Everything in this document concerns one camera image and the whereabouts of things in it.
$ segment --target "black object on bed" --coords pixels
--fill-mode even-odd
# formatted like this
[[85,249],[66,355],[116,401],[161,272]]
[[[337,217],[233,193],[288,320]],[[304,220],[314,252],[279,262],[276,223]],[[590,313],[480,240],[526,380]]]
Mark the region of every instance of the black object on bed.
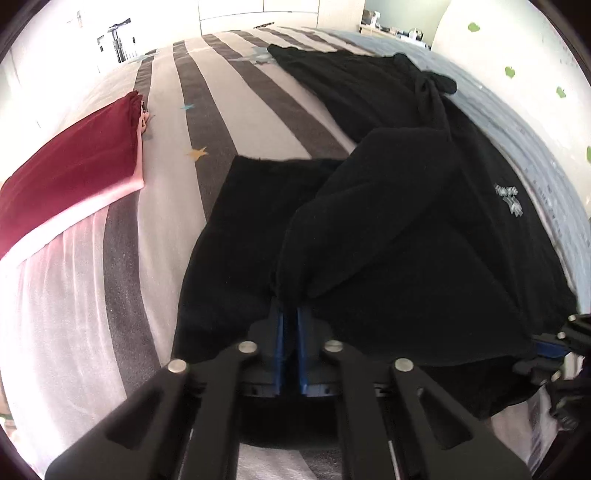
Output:
[[213,358],[303,303],[373,358],[407,357],[484,418],[535,391],[531,335],[576,311],[519,178],[406,56],[270,46],[361,143],[343,162],[236,157],[181,291],[173,354]]

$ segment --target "metal bolt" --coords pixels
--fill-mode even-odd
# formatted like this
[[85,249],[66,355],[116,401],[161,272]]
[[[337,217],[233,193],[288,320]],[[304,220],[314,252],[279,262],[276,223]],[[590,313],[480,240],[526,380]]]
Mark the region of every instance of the metal bolt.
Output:
[[329,340],[324,344],[324,350],[330,353],[338,353],[343,349],[343,344],[338,340]]
[[176,358],[171,360],[168,364],[168,370],[174,374],[181,374],[187,369],[187,362],[181,360],[180,358]]
[[408,358],[399,358],[394,362],[394,367],[401,372],[410,372],[414,368],[414,364]]
[[238,344],[238,350],[242,353],[254,353],[258,348],[255,342],[251,342],[250,340],[246,340],[245,342],[240,342]]

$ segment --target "shirt logo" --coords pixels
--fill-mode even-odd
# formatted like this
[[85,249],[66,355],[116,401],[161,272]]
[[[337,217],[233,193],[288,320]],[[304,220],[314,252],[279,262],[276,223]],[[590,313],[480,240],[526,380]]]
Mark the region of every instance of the shirt logo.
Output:
[[503,199],[507,205],[509,205],[509,211],[516,217],[523,215],[523,209],[516,195],[519,191],[515,187],[501,187],[495,185],[496,194]]

